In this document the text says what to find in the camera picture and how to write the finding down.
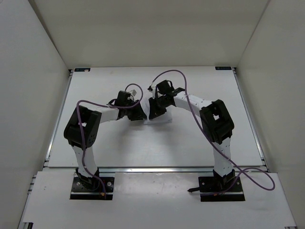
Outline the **white skirt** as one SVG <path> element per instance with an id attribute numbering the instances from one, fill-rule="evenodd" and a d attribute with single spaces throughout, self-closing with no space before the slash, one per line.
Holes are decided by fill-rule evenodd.
<path id="1" fill-rule="evenodd" d="M 166 111 L 164 114 L 151 119 L 149 115 L 152 114 L 150 111 L 151 106 L 149 105 L 149 97 L 144 97 L 141 102 L 141 107 L 143 109 L 143 112 L 147 116 L 143 122 L 144 125 L 156 125 L 156 124 L 166 124 L 166 123 L 171 123 L 172 122 L 172 109 L 171 108 L 166 108 Z"/>

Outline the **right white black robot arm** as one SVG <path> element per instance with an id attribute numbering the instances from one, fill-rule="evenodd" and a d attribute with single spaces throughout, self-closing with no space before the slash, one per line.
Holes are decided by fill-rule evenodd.
<path id="1" fill-rule="evenodd" d="M 171 81 L 164 80 L 156 86 L 149 86 L 152 93 L 149 98 L 149 119 L 164 114 L 169 106 L 190 111 L 195 118 L 200 118 L 199 127 L 213 147 L 214 155 L 214 187 L 225 191 L 235 178 L 231 160 L 231 137 L 234 123 L 222 100 L 209 101 L 188 94 L 185 89 L 174 88 Z"/>

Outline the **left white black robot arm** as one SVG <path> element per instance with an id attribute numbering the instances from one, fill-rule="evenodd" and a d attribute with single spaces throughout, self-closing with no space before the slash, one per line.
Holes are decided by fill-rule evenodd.
<path id="1" fill-rule="evenodd" d="M 78 167 L 76 174 L 81 184 L 90 191 L 106 193 L 105 183 L 99 176 L 99 169 L 93 155 L 99 126 L 102 123 L 117 121 L 127 116 L 132 120 L 145 118 L 140 100 L 135 99 L 136 91 L 119 91 L 117 98 L 102 105 L 80 100 L 65 129 L 64 138 L 75 152 Z"/>

